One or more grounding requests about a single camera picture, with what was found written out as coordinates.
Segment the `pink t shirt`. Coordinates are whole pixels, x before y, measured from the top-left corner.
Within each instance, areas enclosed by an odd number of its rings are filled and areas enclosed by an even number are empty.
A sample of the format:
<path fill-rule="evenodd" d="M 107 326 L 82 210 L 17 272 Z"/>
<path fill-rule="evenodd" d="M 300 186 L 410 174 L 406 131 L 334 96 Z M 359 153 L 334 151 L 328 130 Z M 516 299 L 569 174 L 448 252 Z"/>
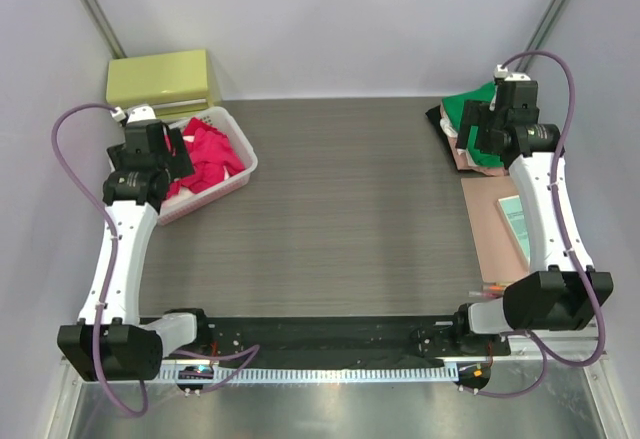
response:
<path fill-rule="evenodd" d="M 458 171 L 474 171 L 488 177 L 504 177 L 508 175 L 508 171 L 503 167 L 485 167 L 477 165 L 469 156 L 466 150 L 459 150 L 455 147 L 455 140 L 452 137 L 446 137 L 449 144 L 451 155 Z"/>

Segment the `black t shirt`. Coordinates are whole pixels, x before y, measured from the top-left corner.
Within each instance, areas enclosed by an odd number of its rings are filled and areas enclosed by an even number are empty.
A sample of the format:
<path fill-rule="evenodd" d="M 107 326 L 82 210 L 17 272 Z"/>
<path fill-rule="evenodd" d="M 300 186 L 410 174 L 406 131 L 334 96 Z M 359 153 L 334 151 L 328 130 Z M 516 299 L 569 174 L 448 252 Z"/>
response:
<path fill-rule="evenodd" d="M 431 128 L 435 132 L 435 135 L 437 137 L 438 143 L 440 144 L 440 148 L 442 150 L 444 158 L 449 163 L 450 168 L 454 172 L 456 172 L 457 171 L 457 165 L 456 165 L 456 162 L 455 162 L 455 158 L 454 158 L 454 156 L 452 154 L 451 147 L 449 145 L 448 136 L 445 134 L 445 132 L 442 130 L 442 128 L 440 126 L 440 120 L 441 120 L 440 107 L 439 106 L 434 106 L 434 107 L 428 109 L 425 112 L 425 118 L 426 118 L 426 121 L 428 122 L 428 124 L 431 126 Z"/>

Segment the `white plastic laundry basket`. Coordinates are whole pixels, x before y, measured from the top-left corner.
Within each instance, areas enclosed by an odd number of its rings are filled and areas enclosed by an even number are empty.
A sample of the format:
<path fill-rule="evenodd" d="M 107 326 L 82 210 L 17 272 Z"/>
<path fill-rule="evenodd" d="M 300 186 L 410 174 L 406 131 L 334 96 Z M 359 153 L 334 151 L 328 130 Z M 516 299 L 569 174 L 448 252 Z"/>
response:
<path fill-rule="evenodd" d="M 105 214 L 120 227 L 167 225 L 248 184 L 258 159 L 236 120 L 214 106 L 168 124 L 148 104 L 113 117 L 124 142 L 107 149 Z"/>

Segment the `white t shirt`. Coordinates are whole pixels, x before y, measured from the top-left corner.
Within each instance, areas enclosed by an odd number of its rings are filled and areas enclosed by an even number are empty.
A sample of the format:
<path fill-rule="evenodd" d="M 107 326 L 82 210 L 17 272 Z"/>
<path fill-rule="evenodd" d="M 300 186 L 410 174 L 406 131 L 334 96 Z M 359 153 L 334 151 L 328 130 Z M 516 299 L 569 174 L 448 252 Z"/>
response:
<path fill-rule="evenodd" d="M 455 129 L 453 123 L 446 114 L 443 114 L 440 119 L 440 127 L 446 136 L 451 138 L 456 138 L 458 136 L 458 131 Z"/>

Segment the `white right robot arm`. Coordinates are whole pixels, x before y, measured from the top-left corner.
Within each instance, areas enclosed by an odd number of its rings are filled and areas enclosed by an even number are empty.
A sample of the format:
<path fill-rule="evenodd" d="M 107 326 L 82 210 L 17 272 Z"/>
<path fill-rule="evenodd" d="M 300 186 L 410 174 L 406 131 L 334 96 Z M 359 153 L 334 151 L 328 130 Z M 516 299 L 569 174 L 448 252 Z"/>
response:
<path fill-rule="evenodd" d="M 554 124 L 539 123 L 538 84 L 508 73 L 494 81 L 491 101 L 464 104 L 457 143 L 499 156 L 514 182 L 529 238 L 529 273 L 499 299 L 466 307 L 467 320 L 450 334 L 460 353 L 476 353 L 487 335 L 516 330 L 580 331 L 613 291 L 596 271 L 578 232 L 564 179 L 565 162 Z"/>

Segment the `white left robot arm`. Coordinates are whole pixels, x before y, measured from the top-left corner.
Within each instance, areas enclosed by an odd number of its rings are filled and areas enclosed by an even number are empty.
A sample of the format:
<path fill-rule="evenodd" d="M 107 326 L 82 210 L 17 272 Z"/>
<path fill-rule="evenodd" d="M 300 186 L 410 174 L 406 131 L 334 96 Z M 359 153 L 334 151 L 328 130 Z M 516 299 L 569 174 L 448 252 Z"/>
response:
<path fill-rule="evenodd" d="M 200 308 L 178 308 L 143 324 L 139 292 L 144 259 L 171 182 L 192 167 L 177 129 L 157 119 L 128 121 L 123 143 L 108 148 L 113 170 L 98 209 L 105 230 L 90 293 L 57 344 L 86 381 L 151 380 L 178 349 L 198 359 L 212 333 Z"/>

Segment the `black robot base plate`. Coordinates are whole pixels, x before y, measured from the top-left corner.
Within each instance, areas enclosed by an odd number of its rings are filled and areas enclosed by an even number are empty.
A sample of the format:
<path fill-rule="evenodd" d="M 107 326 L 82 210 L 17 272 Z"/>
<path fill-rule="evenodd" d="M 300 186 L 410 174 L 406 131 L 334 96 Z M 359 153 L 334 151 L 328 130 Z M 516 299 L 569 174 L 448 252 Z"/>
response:
<path fill-rule="evenodd" d="M 507 340 L 477 335 L 454 315 L 211 317 L 204 350 L 225 356 L 257 345 L 252 366 L 273 369 L 405 367 L 449 357 L 505 357 Z"/>

